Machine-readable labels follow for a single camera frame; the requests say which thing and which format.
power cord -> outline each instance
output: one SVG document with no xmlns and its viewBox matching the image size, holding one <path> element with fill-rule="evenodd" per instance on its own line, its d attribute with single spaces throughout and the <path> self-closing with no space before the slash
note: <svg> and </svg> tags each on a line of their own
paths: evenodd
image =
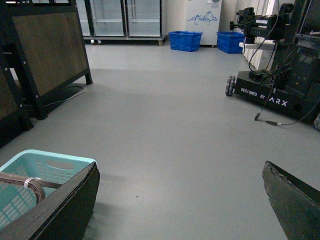
<svg viewBox="0 0 320 240">
<path fill-rule="evenodd" d="M 303 119 L 305 119 L 310 113 L 312 113 L 312 111 L 315 110 L 315 108 L 318 106 L 318 104 L 320 104 L 320 98 L 316 102 L 316 104 L 313 106 L 313 108 L 311 108 L 311 110 L 306 115 L 304 115 L 302 118 L 300 118 L 299 120 L 294 121 L 292 123 L 281 123 L 281 122 L 269 121 L 269 120 L 260 120 L 260 121 L 266 122 L 267 124 L 270 124 L 272 126 L 290 126 L 293 124 L 297 124 L 297 123 L 301 122 Z"/>
<path fill-rule="evenodd" d="M 64 89 L 69 89 L 69 88 L 80 88 L 80 89 L 83 89 L 83 91 L 79 91 L 79 92 L 76 93 L 75 95 L 73 95 L 73 96 L 71 96 L 71 97 L 68 97 L 68 98 L 65 99 L 65 100 L 60 100 L 60 101 L 51 102 L 51 103 L 46 104 L 46 105 L 44 105 L 44 106 L 47 107 L 47 106 L 51 106 L 51 105 L 54 105 L 54 104 L 64 103 L 64 102 L 66 102 L 66 101 L 68 101 L 68 100 L 71 100 L 71 99 L 73 99 L 73 98 L 81 95 L 81 94 L 84 94 L 84 93 L 87 91 L 83 86 L 78 86 L 78 85 L 68 86 L 68 87 L 66 87 L 66 88 L 64 88 Z"/>
</svg>

black metal frame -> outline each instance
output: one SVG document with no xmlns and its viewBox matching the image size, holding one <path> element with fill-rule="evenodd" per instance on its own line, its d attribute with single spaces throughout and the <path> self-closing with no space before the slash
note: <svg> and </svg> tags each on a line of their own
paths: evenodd
<svg viewBox="0 0 320 240">
<path fill-rule="evenodd" d="M 0 126 L 7 124 L 8 122 L 10 122 L 13 119 L 18 119 L 21 128 L 26 131 L 29 131 L 34 126 L 31 123 L 31 121 L 27 115 L 27 111 L 26 111 L 26 108 L 23 104 L 22 97 L 19 94 L 19 91 L 18 91 L 18 88 L 17 88 L 16 83 L 14 81 L 14 78 L 11 75 L 9 65 L 6 61 L 6 58 L 5 58 L 4 53 L 1 48 L 0 48 L 0 68 L 3 71 L 3 74 L 7 80 L 7 84 L 10 88 L 11 94 L 12 94 L 12 96 L 15 100 L 16 106 L 17 106 L 16 111 L 14 111 L 13 113 L 0 119 Z"/>
<path fill-rule="evenodd" d="M 94 28 L 94 21 L 92 17 L 92 9 L 90 5 L 90 0 L 84 0 L 84 5 L 85 5 L 85 11 L 86 11 L 86 16 L 89 24 L 89 31 L 90 31 L 90 37 L 92 39 L 95 38 L 95 28 Z"/>
<path fill-rule="evenodd" d="M 28 66 L 28 59 L 23 50 L 18 33 L 15 29 L 13 17 L 15 16 L 29 16 L 29 15 L 45 15 L 57 13 L 77 13 L 78 27 L 81 30 L 80 18 L 77 10 L 76 0 L 69 0 L 69 3 L 17 3 L 7 4 L 6 0 L 0 0 L 0 28 L 3 32 L 3 40 L 0 39 L 0 46 L 5 50 L 9 50 L 11 58 L 8 57 L 8 62 L 16 70 L 19 82 L 24 91 L 26 99 L 32 104 L 36 117 L 43 120 L 47 117 L 47 112 L 43 102 L 61 91 L 66 86 L 70 85 L 77 79 L 85 76 L 86 84 L 93 83 L 91 72 L 89 68 L 88 56 L 85 47 L 85 41 L 81 36 L 82 47 L 85 55 L 87 69 L 78 73 L 77 75 L 67 79 L 64 83 L 49 92 L 40 95 L 36 87 L 30 67 Z"/>
</svg>

shelf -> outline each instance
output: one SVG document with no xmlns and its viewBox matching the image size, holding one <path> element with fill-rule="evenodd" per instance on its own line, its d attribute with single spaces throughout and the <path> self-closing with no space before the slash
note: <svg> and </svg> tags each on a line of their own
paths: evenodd
<svg viewBox="0 0 320 240">
<path fill-rule="evenodd" d="M 96 19 L 97 23 L 122 23 L 122 19 Z"/>
<path fill-rule="evenodd" d="M 130 19 L 130 23 L 160 23 L 160 19 Z"/>
<path fill-rule="evenodd" d="M 143 7 L 154 7 L 154 8 L 159 8 L 159 5 L 126 5 L 126 7 L 129 8 L 143 8 Z"/>
</svg>

wooden panel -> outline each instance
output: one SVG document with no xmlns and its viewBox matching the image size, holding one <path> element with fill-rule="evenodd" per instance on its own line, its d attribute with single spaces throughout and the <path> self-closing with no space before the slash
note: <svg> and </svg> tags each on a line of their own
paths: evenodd
<svg viewBox="0 0 320 240">
<path fill-rule="evenodd" d="M 13 17 L 42 96 L 87 68 L 76 12 Z"/>
<path fill-rule="evenodd" d="M 17 110 L 16 101 L 0 68 L 0 120 Z"/>
</svg>

black metal stand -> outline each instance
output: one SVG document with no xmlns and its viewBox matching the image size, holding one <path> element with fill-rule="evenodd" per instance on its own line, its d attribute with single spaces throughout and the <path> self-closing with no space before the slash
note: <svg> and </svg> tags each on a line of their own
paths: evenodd
<svg viewBox="0 0 320 240">
<path fill-rule="evenodd" d="M 82 76 L 93 83 L 75 0 L 0 0 L 0 18 L 0 46 L 37 119 L 47 117 L 44 102 L 63 88 Z"/>
<path fill-rule="evenodd" d="M 13 119 L 18 119 L 23 130 L 29 131 L 34 126 L 31 123 L 22 98 L 18 92 L 15 81 L 9 70 L 9 65 L 5 59 L 2 49 L 0 48 L 0 80 L 1 93 L 0 95 L 0 126 L 7 124 Z"/>
</svg>

